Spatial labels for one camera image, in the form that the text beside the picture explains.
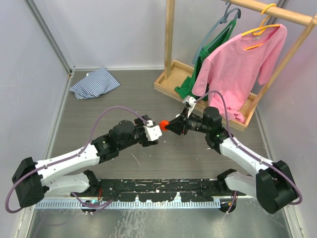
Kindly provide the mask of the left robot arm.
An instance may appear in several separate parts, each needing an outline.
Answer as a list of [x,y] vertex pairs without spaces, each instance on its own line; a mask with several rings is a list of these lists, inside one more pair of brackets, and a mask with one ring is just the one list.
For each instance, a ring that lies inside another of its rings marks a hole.
[[120,121],[107,134],[78,150],[47,160],[23,159],[12,177],[20,207],[35,205],[48,195],[77,192],[95,196],[99,184],[92,172],[74,177],[69,173],[112,160],[120,151],[136,144],[156,145],[161,135],[159,125],[144,115],[134,121]]

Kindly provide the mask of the orange earbud charging case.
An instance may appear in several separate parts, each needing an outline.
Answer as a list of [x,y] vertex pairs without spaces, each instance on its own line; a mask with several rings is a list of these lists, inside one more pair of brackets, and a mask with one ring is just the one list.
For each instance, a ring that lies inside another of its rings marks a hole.
[[160,123],[159,123],[159,126],[160,126],[160,129],[162,131],[168,131],[168,129],[166,128],[166,126],[169,125],[169,121],[167,120],[162,120]]

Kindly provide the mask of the wooden clothes rack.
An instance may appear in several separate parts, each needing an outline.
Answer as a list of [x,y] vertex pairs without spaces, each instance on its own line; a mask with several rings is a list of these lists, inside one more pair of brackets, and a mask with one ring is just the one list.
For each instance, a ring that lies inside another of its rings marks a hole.
[[[244,131],[255,112],[255,109],[261,100],[261,98],[268,91],[272,83],[279,76],[288,62],[291,60],[293,55],[302,45],[302,43],[306,40],[309,34],[317,25],[317,17],[316,16],[308,16],[301,13],[293,12],[290,10],[286,10],[276,6],[270,6],[269,4],[259,2],[256,0],[230,0],[229,3],[234,4],[239,7],[243,7],[246,9],[250,9],[256,12],[265,13],[268,16],[276,17],[279,19],[283,19],[295,24],[299,24],[304,26],[304,30],[294,43],[294,45],[290,48],[288,53],[285,55],[283,60],[274,70],[270,80],[266,83],[260,92],[256,95],[254,93],[250,93],[246,103],[240,110],[240,112],[245,117],[245,122],[240,123],[235,120],[229,122],[230,127],[235,128],[239,131]],[[173,40],[173,26],[174,26],[174,9],[175,9],[175,1],[168,0],[166,2],[166,27],[165,27],[165,60],[164,60],[164,72],[157,78],[154,82],[154,88],[177,100],[182,101],[181,97],[174,91],[176,86],[181,85],[181,83],[185,80],[187,76],[190,76],[194,72],[194,68],[184,64],[177,60],[172,60],[172,40]]]

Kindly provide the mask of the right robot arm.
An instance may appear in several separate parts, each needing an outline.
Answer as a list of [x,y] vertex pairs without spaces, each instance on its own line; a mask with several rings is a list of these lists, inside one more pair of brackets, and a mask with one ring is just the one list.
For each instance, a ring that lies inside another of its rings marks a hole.
[[171,121],[161,121],[160,128],[178,135],[188,131],[205,134],[207,145],[244,168],[248,175],[229,169],[217,176],[217,189],[222,195],[232,191],[255,198],[268,213],[274,214],[299,198],[288,165],[282,160],[271,161],[243,146],[222,126],[219,110],[206,107],[202,117],[183,112]]

